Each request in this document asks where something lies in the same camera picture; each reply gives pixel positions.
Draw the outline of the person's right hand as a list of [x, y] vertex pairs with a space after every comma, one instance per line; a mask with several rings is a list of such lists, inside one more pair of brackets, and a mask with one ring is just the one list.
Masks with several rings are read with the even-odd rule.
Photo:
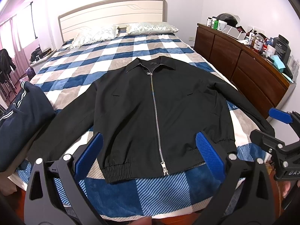
[[290, 190], [294, 187], [294, 185], [297, 184], [297, 186], [300, 186], [300, 180], [296, 181], [281, 181], [280, 182], [280, 189], [281, 189], [281, 195], [283, 198], [286, 198], [286, 196], [290, 193]]

